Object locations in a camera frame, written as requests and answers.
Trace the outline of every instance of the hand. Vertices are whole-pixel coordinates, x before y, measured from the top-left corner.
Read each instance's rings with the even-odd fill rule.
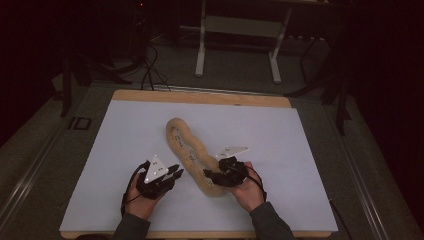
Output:
[[[253,166],[251,162],[245,162],[244,165],[247,167],[249,176],[254,178],[256,181],[261,183],[259,176],[253,171]],[[247,178],[242,184],[227,188],[234,197],[237,199],[237,202],[242,206],[246,211],[250,212],[253,209],[257,208],[259,205],[264,203],[264,197],[262,190],[259,186],[253,182],[251,179]]]
[[[152,215],[156,204],[163,197],[163,195],[154,200],[143,197],[136,188],[137,180],[139,177],[140,174],[138,173],[134,177],[134,180],[131,182],[127,196],[127,201],[130,202],[125,205],[125,212],[135,215],[141,219],[148,220]]]

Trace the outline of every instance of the sleeve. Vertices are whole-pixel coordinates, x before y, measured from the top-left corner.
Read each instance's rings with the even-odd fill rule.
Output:
[[[144,240],[149,227],[149,221],[125,213],[113,234],[113,240]]]
[[[293,233],[270,202],[265,202],[249,213],[256,236],[261,240],[294,240]]]

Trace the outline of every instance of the floor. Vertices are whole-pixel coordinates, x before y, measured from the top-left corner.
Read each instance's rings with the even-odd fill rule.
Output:
[[[179,45],[160,36],[152,41],[155,90],[207,91],[282,96],[305,85],[299,58],[307,43],[284,42],[278,57],[283,83],[272,82],[266,51],[244,46],[222,48],[219,37],[208,36],[205,71],[194,76],[196,32]],[[327,51],[318,44],[305,59],[307,77]],[[117,64],[126,64],[117,60]],[[68,201],[84,167],[113,92],[139,89],[145,68],[123,75],[131,85],[119,85],[93,73],[90,87],[73,86],[73,107],[60,118],[61,102],[47,102],[1,149],[1,239],[62,239],[58,231]],[[60,88],[60,76],[54,79]],[[339,231],[327,239],[424,239],[385,165],[355,99],[348,98],[350,120],[346,136],[334,123],[336,105],[322,105],[317,89],[290,99],[298,109]],[[91,118],[86,131],[68,129],[72,117]]]

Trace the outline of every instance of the wire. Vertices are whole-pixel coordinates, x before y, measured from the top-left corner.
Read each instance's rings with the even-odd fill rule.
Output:
[[[340,215],[339,210],[337,210],[336,206],[334,205],[333,200],[332,199],[329,199],[328,201],[330,202],[330,205],[334,209],[334,211],[336,212],[337,216],[339,216],[340,222],[342,222],[342,225],[343,225],[344,229],[346,230],[346,234],[347,234],[348,238],[350,240],[352,240],[353,239],[352,238],[352,235],[350,234],[349,229],[347,228],[347,225],[346,225],[345,221],[342,218],[342,215]]]
[[[161,80],[161,82],[168,88],[168,90],[171,92],[171,88],[169,87],[169,85],[166,83],[168,81],[168,77],[162,73],[159,73],[159,71],[156,69],[156,67],[154,66],[157,58],[158,58],[158,51],[155,47],[153,47],[152,45],[148,45],[148,47],[150,47],[151,49],[153,49],[153,51],[155,52],[155,56],[153,58],[153,61],[150,61],[149,59],[146,59],[146,67],[147,67],[147,71],[143,76],[143,79],[141,81],[141,90],[143,90],[144,87],[144,82],[146,80],[147,77],[149,77],[149,82],[151,85],[152,90],[154,91],[154,85],[153,85],[153,80],[152,80],[152,74],[151,71],[153,69],[153,71],[156,73],[157,77]]]

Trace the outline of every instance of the table leg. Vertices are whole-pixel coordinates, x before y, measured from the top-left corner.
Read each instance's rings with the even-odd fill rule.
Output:
[[[281,24],[280,32],[277,37],[277,43],[275,45],[274,51],[269,53],[269,63],[271,65],[272,78],[274,80],[274,83],[276,84],[281,83],[280,71],[278,70],[277,55],[280,51],[280,46],[283,42],[284,34],[286,33],[287,24],[289,23],[292,11],[292,8],[287,9],[284,22]]]
[[[200,46],[199,53],[197,54],[196,64],[196,76],[203,76],[203,66],[205,64],[205,11],[206,11],[206,0],[202,1],[202,17],[200,19]]]

